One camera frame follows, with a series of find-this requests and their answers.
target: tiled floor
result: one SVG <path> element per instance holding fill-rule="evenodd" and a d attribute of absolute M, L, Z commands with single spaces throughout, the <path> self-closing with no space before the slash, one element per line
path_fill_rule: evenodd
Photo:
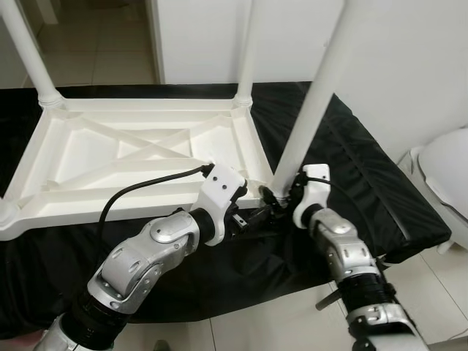
<path fill-rule="evenodd" d="M 155 83 L 143 3 L 98 10 L 85 5 L 85 1 L 65 1 L 60 24 L 43 26 L 39 33 L 55 85 Z"/>
<path fill-rule="evenodd" d="M 386 274 L 427 343 L 468 329 L 466 250 L 454 246 L 441 256 L 428 249 Z M 351 350 L 340 304 L 321 312 L 314 307 L 332 289 L 332 284 L 314 287 L 202 322 L 128 325 L 114 350 L 152 351 L 158 339 L 168 340 L 173 351 Z M 0 344 L 3 350 L 31 349 Z"/>

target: black cloth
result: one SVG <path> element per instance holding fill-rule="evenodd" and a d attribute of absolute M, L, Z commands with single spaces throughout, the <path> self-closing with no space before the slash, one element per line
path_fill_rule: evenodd
<path fill-rule="evenodd" d="M 260 83 L 252 117 L 274 170 L 310 83 Z M 231 98 L 236 85 L 87 86 L 60 88 L 69 98 Z M 0 91 L 0 195 L 39 119 L 34 89 Z M 305 159 L 327 163 L 331 180 L 345 188 L 371 224 L 334 190 L 329 206 L 358 228 L 373 255 L 400 263 L 450 237 L 450 231 L 379 147 L 351 110 L 333 97 Z M 109 222 L 109 252 L 140 232 L 148 219 Z M 0 242 L 0 339 L 46 328 L 83 288 L 92 268 L 96 224 L 29 230 Z M 201 246 L 151 291 L 135 322 L 189 322 L 255 305 L 329 281 L 314 242 L 291 224 L 259 231 L 256 238 Z"/>

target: black cable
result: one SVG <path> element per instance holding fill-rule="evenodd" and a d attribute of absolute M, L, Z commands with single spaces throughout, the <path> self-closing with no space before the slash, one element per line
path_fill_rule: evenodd
<path fill-rule="evenodd" d="M 182 173 L 166 175 L 165 177 L 151 179 L 150 181 L 142 181 L 141 183 L 133 184 L 131 186 L 128 186 L 125 189 L 122 189 L 120 192 L 115 193 L 109 199 L 109 201 L 105 204 L 105 206 L 104 206 L 104 208 L 102 209 L 102 212 L 101 212 L 101 217 L 99 218 L 99 222 L 98 222 L 97 230 L 96 230 L 96 235 L 97 235 L 96 258 L 95 258 L 95 261 L 94 261 L 94 270 L 93 270 L 93 272 L 91 272 L 91 276 L 99 268 L 99 256 L 101 254 L 101 248 L 102 248 L 102 234 L 104 232 L 105 218 L 106 218 L 107 214 L 109 213 L 110 207 L 114 204 L 115 201 L 117 201 L 117 199 L 120 198 L 120 196 L 125 195 L 127 192 L 131 192 L 132 190 L 136 190 L 136 189 L 139 189 L 139 188 L 144 188 L 145 186 L 150 186 L 150 185 L 154 185 L 154 184 L 158 184 L 158 183 L 163 183 L 165 181 L 172 181 L 174 179 L 179 179 L 179 178 L 191 176 L 191 175 L 193 175 L 195 173 L 198 173 L 198 172 L 203 172 L 205 167 L 209 167 L 209 166 L 200 166 L 198 168 L 195 168 L 194 170 L 188 170 L 188 171 L 182 172 Z"/>
<path fill-rule="evenodd" d="M 350 201 L 350 204 L 352 205 L 352 207 L 354 207 L 354 209 L 359 213 L 359 216 L 361 217 L 361 219 L 364 221 L 364 223 L 366 224 L 366 229 L 369 233 L 369 235 L 372 235 L 374 233 L 374 231 L 371 229 L 371 224 L 369 223 L 369 221 L 367 220 L 367 216 L 364 214 L 364 212 L 359 208 L 359 206 L 356 204 L 356 202 L 353 200 L 353 198 L 346 192 L 346 190 L 344 190 L 343 188 L 341 188 L 339 185 L 336 185 L 335 183 L 332 183 L 331 181 L 327 181 L 326 179 L 320 179 L 320 178 L 310 178 L 310 177 L 307 177 L 307 180 L 308 181 L 316 181 L 317 183 L 324 183 L 324 184 L 328 184 L 330 185 L 332 188 L 338 190 L 339 192 L 341 192 L 349 201 Z"/>

